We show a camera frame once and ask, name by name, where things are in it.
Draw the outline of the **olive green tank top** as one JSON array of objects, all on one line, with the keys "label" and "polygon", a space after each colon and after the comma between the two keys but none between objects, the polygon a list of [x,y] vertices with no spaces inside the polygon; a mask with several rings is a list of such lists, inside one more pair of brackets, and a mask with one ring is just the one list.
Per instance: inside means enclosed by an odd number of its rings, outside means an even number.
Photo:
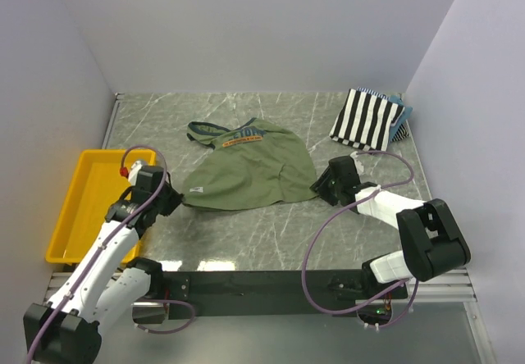
[{"label": "olive green tank top", "polygon": [[187,207],[237,212],[316,197],[313,161],[288,129],[259,118],[235,129],[192,121],[187,137],[212,149],[184,180]]}]

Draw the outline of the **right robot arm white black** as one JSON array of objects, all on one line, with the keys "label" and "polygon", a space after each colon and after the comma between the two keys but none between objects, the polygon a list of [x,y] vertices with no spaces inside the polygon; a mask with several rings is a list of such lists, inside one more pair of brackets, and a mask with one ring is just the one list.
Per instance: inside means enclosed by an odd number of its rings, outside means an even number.
[{"label": "right robot arm white black", "polygon": [[341,205],[377,219],[399,232],[401,249],[362,264],[350,290],[377,298],[399,280],[429,281],[471,261],[470,248],[449,206],[439,198],[424,202],[362,182],[350,156],[333,158],[311,190],[332,206]]}]

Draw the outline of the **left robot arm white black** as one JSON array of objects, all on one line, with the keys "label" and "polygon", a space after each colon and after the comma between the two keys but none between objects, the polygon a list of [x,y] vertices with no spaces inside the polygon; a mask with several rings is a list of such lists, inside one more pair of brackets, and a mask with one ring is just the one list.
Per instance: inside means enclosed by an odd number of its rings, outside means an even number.
[{"label": "left robot arm white black", "polygon": [[159,262],[137,257],[117,280],[112,276],[157,217],[181,204],[168,176],[160,166],[132,168],[130,187],[110,206],[84,259],[47,303],[32,304],[24,314],[26,362],[92,363],[103,334],[128,306],[163,296]]}]

